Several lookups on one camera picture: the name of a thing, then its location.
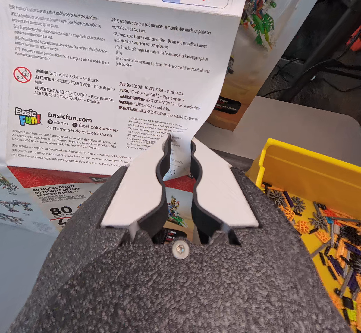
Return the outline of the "red K'nex box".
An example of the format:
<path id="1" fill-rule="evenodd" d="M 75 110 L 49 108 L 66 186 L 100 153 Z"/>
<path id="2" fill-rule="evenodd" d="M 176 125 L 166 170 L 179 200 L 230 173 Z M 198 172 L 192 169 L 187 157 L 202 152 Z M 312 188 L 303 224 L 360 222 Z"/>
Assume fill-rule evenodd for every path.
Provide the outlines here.
<path id="1" fill-rule="evenodd" d="M 233 131 L 300 27 L 301 0 L 246 0 L 229 70 L 207 122 Z"/>

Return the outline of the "grey desk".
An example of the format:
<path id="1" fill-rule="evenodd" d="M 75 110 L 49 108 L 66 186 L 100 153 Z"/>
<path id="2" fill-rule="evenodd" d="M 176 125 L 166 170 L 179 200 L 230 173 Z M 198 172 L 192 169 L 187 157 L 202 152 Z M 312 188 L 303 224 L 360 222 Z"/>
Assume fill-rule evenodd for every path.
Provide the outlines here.
<path id="1" fill-rule="evenodd" d="M 256 96 L 233 132 L 204 123 L 196 138 L 211 149 L 256 159 L 273 138 L 360 166 L 361 132 L 350 116 Z M 0 331 L 28 298 L 56 237 L 1 223 Z"/>

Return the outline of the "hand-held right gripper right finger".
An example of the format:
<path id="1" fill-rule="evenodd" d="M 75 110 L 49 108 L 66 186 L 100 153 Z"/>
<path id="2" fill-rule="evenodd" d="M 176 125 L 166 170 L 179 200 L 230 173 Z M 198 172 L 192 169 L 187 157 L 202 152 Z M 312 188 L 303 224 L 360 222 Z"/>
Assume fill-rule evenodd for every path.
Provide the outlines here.
<path id="1" fill-rule="evenodd" d="M 201 241 L 207 241 L 216 231 L 224 231 L 230 237 L 235 229 L 259 227 L 231 169 L 226 160 L 196 138 L 192 139 L 192 176 L 196 180 L 192 220 Z"/>

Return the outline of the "printed instruction sheet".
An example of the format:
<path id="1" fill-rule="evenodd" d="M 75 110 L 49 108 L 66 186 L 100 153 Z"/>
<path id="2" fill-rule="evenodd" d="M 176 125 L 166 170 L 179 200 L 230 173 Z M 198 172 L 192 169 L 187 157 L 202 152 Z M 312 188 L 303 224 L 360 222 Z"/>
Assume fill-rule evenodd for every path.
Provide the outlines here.
<path id="1" fill-rule="evenodd" d="M 1 0 L 1 223 L 58 235 L 163 135 L 188 174 L 245 1 Z"/>

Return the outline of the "pile of toy pieces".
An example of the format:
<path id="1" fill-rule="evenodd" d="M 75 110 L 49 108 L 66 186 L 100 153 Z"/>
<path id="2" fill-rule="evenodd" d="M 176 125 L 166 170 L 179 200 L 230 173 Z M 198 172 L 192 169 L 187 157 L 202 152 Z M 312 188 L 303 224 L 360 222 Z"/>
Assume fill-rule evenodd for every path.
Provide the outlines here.
<path id="1" fill-rule="evenodd" d="M 267 182 L 262 182 L 261 190 L 300 235 L 334 306 L 351 331 L 360 332 L 360 220 Z"/>

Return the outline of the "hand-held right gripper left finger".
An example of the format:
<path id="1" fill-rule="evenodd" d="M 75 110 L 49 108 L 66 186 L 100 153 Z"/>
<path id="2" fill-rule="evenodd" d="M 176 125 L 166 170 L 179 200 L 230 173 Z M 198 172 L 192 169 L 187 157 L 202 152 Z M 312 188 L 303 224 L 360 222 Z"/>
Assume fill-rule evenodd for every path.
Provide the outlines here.
<path id="1" fill-rule="evenodd" d="M 135 238 L 153 238 L 168 218 L 164 175 L 170 168 L 171 135 L 164 135 L 132 160 L 102 219 L 102 228 L 121 228 Z"/>

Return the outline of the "yellow plastic bin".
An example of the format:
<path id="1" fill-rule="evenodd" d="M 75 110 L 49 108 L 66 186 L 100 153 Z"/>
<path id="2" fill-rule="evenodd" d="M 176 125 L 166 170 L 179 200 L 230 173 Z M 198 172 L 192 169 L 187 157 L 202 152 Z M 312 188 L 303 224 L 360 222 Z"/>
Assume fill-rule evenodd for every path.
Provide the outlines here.
<path id="1" fill-rule="evenodd" d="M 361 220 L 361 173 L 356 165 L 270 138 L 246 176 L 260 189 L 267 182 Z M 343 318 L 339 311 L 336 317 Z"/>

